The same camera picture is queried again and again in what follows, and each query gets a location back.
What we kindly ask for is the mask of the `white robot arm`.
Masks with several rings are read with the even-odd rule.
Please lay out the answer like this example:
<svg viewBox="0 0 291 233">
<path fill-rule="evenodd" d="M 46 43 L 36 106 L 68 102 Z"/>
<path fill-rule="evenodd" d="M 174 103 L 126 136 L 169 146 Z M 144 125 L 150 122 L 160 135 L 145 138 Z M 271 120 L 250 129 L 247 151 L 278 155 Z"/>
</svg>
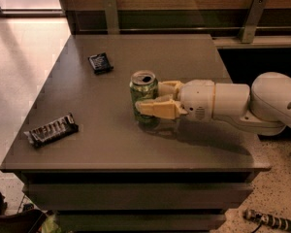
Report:
<svg viewBox="0 0 291 233">
<path fill-rule="evenodd" d="M 135 103 L 143 116 L 191 121 L 225 121 L 264 136 L 291 128 L 291 78 L 276 72 L 259 75 L 251 85 L 193 80 L 158 84 L 158 96 Z"/>
</svg>

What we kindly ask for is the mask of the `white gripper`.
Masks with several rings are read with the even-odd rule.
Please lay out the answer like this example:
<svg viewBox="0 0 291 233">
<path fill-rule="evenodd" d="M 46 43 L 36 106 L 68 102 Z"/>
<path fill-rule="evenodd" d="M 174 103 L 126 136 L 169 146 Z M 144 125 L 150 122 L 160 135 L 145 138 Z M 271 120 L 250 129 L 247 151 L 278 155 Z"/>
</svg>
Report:
<svg viewBox="0 0 291 233">
<path fill-rule="evenodd" d="M 247 84 L 209 80 L 194 80 L 186 84 L 164 81 L 158 83 L 158 95 L 155 99 L 137 101 L 137 111 L 150 117 L 176 119 L 186 116 L 192 121 L 210 121 L 244 116 L 250 88 Z"/>
</svg>

